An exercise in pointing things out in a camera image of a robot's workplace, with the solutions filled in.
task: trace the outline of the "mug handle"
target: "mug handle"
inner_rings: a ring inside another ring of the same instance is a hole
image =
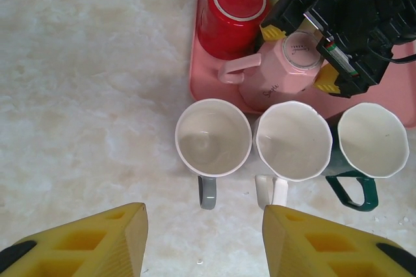
[[[369,178],[356,170],[334,176],[325,176],[325,178],[343,205],[361,212],[372,211],[378,206],[376,182],[373,178]],[[356,178],[361,187],[363,187],[364,203],[359,205],[352,201],[344,187],[339,183],[338,178]]]
[[[200,205],[202,209],[212,210],[216,203],[216,178],[198,176]]]
[[[225,84],[241,84],[244,81],[244,73],[231,73],[258,67],[260,64],[261,54],[258,53],[235,60],[225,61],[218,71],[218,80]]]
[[[287,181],[282,178],[273,178],[273,197],[270,202],[267,189],[267,176],[266,175],[256,175],[254,177],[255,181],[255,190],[257,193],[257,204],[259,207],[264,210],[266,205],[282,205],[286,206],[287,203],[287,191],[289,185]]]

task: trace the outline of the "tray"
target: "tray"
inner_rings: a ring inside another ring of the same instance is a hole
[[[242,100],[237,85],[227,85],[217,79],[217,72],[225,60],[216,59],[201,46],[196,36],[196,20],[201,14],[204,0],[197,0],[195,26],[189,70],[189,88],[192,97],[198,101],[207,98],[224,99],[236,105],[245,113],[261,114]],[[413,54],[413,43],[396,46],[395,58]],[[297,100],[314,107],[325,119],[362,102],[378,103],[395,113],[406,128],[416,127],[416,63],[391,64],[379,85],[370,87],[365,94],[350,99],[337,98],[316,88],[285,97],[282,101]]]

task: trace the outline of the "white marble surface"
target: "white marble surface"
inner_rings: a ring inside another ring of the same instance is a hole
[[[143,276],[268,275],[255,168],[219,180],[216,209],[203,211],[174,147],[192,102],[194,9],[195,0],[1,0],[0,249],[145,202]],[[415,131],[409,141],[407,167],[377,181],[373,212],[343,207],[322,178],[291,185],[289,207],[416,253]]]

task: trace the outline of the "green mug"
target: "green mug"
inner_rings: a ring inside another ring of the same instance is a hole
[[[374,179],[390,178],[408,160],[406,129],[395,114],[375,103],[360,103],[329,123],[333,145],[330,163],[322,175],[343,205],[372,211],[378,205]],[[363,188],[364,202],[351,200],[338,178],[356,178]]]

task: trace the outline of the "red cup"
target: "red cup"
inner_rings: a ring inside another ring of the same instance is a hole
[[[267,11],[268,0],[207,0],[197,28],[200,44],[219,59],[249,55]]]

